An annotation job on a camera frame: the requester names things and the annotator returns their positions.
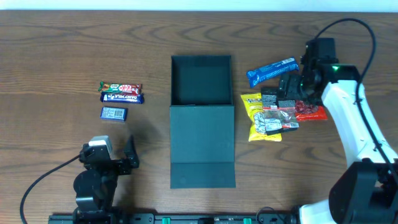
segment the blue wrapper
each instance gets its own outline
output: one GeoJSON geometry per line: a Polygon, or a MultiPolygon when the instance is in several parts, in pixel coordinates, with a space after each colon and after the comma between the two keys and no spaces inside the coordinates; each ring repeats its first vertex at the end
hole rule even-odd
{"type": "Polygon", "coordinates": [[[101,93],[101,102],[109,102],[109,103],[144,103],[144,95],[139,94],[128,94],[128,93],[101,93]]]}
{"type": "Polygon", "coordinates": [[[293,70],[299,71],[299,65],[296,60],[291,57],[280,62],[275,62],[255,70],[248,71],[246,76],[249,79],[250,88],[253,88],[260,82],[293,70]]]}
{"type": "Polygon", "coordinates": [[[126,121],[127,108],[111,108],[104,106],[101,110],[100,118],[112,121],[126,121]]]}

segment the box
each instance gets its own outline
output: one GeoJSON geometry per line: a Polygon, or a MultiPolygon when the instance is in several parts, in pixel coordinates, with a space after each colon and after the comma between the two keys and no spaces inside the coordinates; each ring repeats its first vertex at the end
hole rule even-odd
{"type": "Polygon", "coordinates": [[[231,56],[172,56],[170,187],[235,187],[231,56]]]}

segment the wood grain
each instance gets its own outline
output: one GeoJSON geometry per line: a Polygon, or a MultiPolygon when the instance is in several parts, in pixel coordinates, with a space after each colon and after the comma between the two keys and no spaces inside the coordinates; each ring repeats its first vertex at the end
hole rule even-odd
{"type": "MultiPolygon", "coordinates": [[[[305,51],[305,42],[342,17],[374,29],[378,48],[365,80],[369,104],[385,137],[398,148],[397,14],[306,12],[0,12],[0,223],[20,223],[19,203],[41,174],[77,155],[93,136],[115,149],[129,134],[141,166],[121,177],[115,205],[133,212],[254,213],[288,210],[328,196],[346,169],[333,120],[302,123],[282,142],[248,142],[250,120],[240,94],[247,70],[305,51]],[[236,189],[170,190],[170,56],[231,54],[236,105],[236,189]],[[142,83],[144,105],[129,105],[125,124],[100,120],[100,80],[142,83]]],[[[365,29],[333,27],[341,62],[361,70],[370,51],[365,29]]],[[[264,83],[276,86],[277,79],[264,83]]],[[[25,204],[29,223],[72,212],[73,162],[41,181],[25,204]]]]}

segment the green clip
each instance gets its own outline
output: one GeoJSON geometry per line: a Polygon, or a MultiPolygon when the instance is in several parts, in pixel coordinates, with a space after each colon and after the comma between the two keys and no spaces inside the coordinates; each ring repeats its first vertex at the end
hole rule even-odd
{"type": "Polygon", "coordinates": [[[162,224],[170,224],[170,218],[162,218],[162,224]]]}
{"type": "Polygon", "coordinates": [[[244,218],[243,224],[251,224],[251,218],[244,218]]]}

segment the cable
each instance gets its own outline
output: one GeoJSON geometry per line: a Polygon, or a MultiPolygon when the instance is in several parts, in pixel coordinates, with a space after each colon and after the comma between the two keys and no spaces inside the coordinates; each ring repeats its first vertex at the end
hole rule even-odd
{"type": "MultiPolygon", "coordinates": [[[[260,224],[264,224],[262,221],[259,220],[260,212],[263,211],[264,209],[269,209],[276,213],[275,209],[268,207],[268,206],[260,208],[260,210],[256,213],[256,222],[259,222],[260,224]]],[[[278,216],[278,218],[280,218],[282,220],[283,223],[286,223],[285,219],[282,218],[278,213],[276,213],[276,215],[278,216]]]]}
{"type": "Polygon", "coordinates": [[[58,169],[60,169],[60,168],[62,168],[62,167],[64,167],[64,166],[68,165],[69,163],[75,161],[75,160],[78,159],[78,158],[79,158],[79,155],[75,156],[75,157],[72,158],[71,160],[69,160],[69,161],[67,161],[67,162],[65,162],[65,163],[63,163],[63,164],[57,166],[56,168],[54,168],[54,169],[52,169],[52,170],[46,172],[45,174],[41,175],[41,176],[40,176],[35,182],[33,182],[33,184],[26,190],[24,196],[22,197],[21,205],[19,206],[19,214],[21,215],[21,220],[22,220],[22,223],[23,223],[23,224],[27,224],[26,219],[25,219],[25,214],[24,214],[24,204],[25,204],[25,200],[26,200],[26,197],[27,197],[27,195],[29,194],[29,192],[33,189],[33,187],[34,187],[37,183],[39,183],[39,181],[41,181],[44,177],[50,175],[52,172],[54,172],[54,171],[56,171],[56,170],[58,170],[58,169]]]}
{"type": "Polygon", "coordinates": [[[365,22],[363,22],[363,21],[361,21],[361,20],[359,20],[359,19],[346,18],[346,19],[340,19],[340,20],[337,20],[337,21],[335,21],[335,22],[332,22],[330,25],[328,25],[328,26],[326,26],[325,28],[323,28],[323,29],[318,33],[318,35],[315,36],[315,39],[317,39],[324,31],[326,31],[327,29],[329,29],[329,27],[331,27],[331,26],[333,26],[333,25],[335,25],[335,24],[337,24],[337,23],[346,22],[346,21],[353,21],[353,22],[357,22],[357,23],[361,24],[362,26],[364,26],[364,27],[368,30],[368,32],[369,32],[369,34],[370,34],[370,36],[371,36],[371,38],[372,38],[372,52],[371,52],[371,56],[369,57],[368,63],[366,64],[365,69],[363,70],[362,75],[361,75],[361,77],[360,77],[359,80],[358,80],[358,84],[356,85],[356,89],[355,89],[355,102],[356,102],[356,105],[358,106],[359,113],[361,114],[361,117],[362,117],[362,119],[363,119],[363,123],[365,124],[366,128],[368,129],[369,135],[371,136],[371,138],[372,138],[372,140],[373,140],[373,142],[374,142],[374,145],[375,145],[376,148],[379,150],[379,153],[380,153],[381,157],[382,157],[382,158],[384,159],[384,161],[386,162],[386,164],[387,164],[389,170],[391,171],[392,177],[394,178],[396,184],[398,185],[398,175],[397,175],[397,172],[395,171],[395,169],[393,168],[393,166],[392,166],[390,160],[389,160],[388,157],[386,156],[386,153],[385,153],[385,152],[383,151],[383,149],[381,148],[381,144],[380,144],[379,141],[377,140],[376,135],[374,134],[374,132],[373,132],[373,130],[372,130],[372,127],[370,126],[368,120],[366,119],[365,113],[364,113],[364,111],[363,111],[363,109],[362,109],[362,105],[361,105],[361,100],[362,100],[362,99],[359,98],[359,88],[360,88],[360,86],[361,86],[361,84],[362,84],[362,81],[363,81],[365,75],[366,75],[366,72],[368,71],[369,67],[370,67],[371,64],[372,64],[372,60],[373,60],[373,57],[374,57],[374,53],[376,52],[376,37],[375,37],[375,35],[374,35],[374,33],[373,33],[373,30],[369,27],[369,25],[367,25],[365,22]]]}

